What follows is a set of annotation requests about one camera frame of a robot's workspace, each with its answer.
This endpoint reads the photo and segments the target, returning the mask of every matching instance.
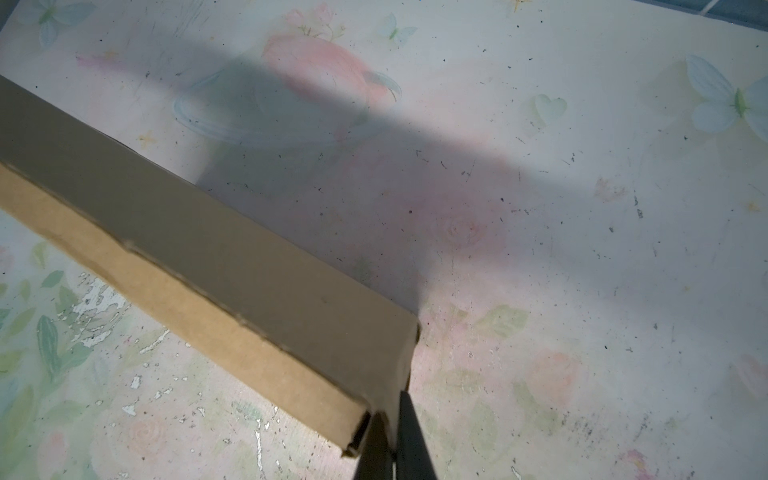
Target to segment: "painted rose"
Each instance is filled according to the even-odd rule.
[[[392,98],[387,87],[371,81],[374,74],[363,61],[321,38],[273,35],[262,60],[299,97],[333,110],[349,105],[356,116],[366,105],[377,109]]]
[[[38,446],[37,465],[40,480],[50,480],[61,473],[67,461],[69,443],[61,430],[48,433]]]
[[[563,408],[571,401],[581,374],[582,367],[578,360],[547,349],[535,357],[525,381],[539,402]]]
[[[217,440],[204,416],[207,393],[219,388],[207,381],[210,362],[170,333],[139,353],[156,335],[138,342],[126,336],[118,347],[128,363],[116,367],[111,383],[118,387],[95,419],[91,443],[101,478],[196,478]],[[154,367],[169,362],[173,373]]]

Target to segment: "table surface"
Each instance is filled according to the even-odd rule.
[[[0,74],[417,311],[440,478],[768,478],[766,32],[608,0],[22,0]],[[5,214],[0,245],[0,477],[351,478]]]

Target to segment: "cardboard box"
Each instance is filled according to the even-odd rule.
[[[0,77],[0,207],[356,454],[395,446],[416,317]]]

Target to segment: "green leaf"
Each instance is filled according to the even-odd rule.
[[[93,352],[93,348],[85,346],[82,343],[75,343],[75,345],[61,356],[61,371],[73,369],[76,366],[83,364],[88,356]]]
[[[38,348],[48,375],[51,380],[55,379],[61,371],[61,359],[57,353],[58,330],[53,320],[45,315],[38,321]]]
[[[498,427],[496,415],[487,403],[478,400],[469,414],[469,441],[477,452],[487,456],[496,448]]]
[[[63,276],[64,276],[63,270],[56,270],[55,272],[50,272],[48,276],[45,277],[45,280],[43,280],[43,283],[40,286],[42,288],[51,288],[52,286],[55,286]]]
[[[29,300],[29,280],[22,280],[22,284],[20,288],[18,289],[19,294],[22,296],[24,301],[26,302]]]
[[[34,314],[35,314],[34,307],[19,313],[16,316],[16,318],[14,318],[13,321],[11,322],[11,326],[8,328],[8,333],[5,334],[5,338],[14,336],[17,333],[21,332],[27,326],[27,323],[29,323],[29,320],[32,319]]]
[[[40,268],[45,268],[45,249],[47,242],[40,242],[32,247],[32,262]]]
[[[13,373],[18,367],[18,361],[22,359],[24,350],[0,353],[0,376]]]
[[[475,324],[475,329],[486,336],[505,339],[521,332],[528,321],[528,312],[509,305],[499,305],[486,313]]]
[[[0,308],[0,329],[2,328],[3,321],[5,321],[5,317],[7,317],[10,312],[11,309],[9,308]]]
[[[27,426],[34,407],[34,397],[32,387],[27,385],[0,419],[0,452],[8,452],[18,434]]]
[[[62,285],[58,288],[58,301],[56,313],[63,313],[72,308],[80,299],[72,290]]]
[[[480,390],[481,377],[478,372],[457,368],[447,372],[438,372],[429,380],[427,386],[441,390],[451,396],[474,395]]]
[[[83,412],[85,412],[85,405],[74,400],[65,400],[48,410],[41,419],[53,425],[64,425],[72,423]]]

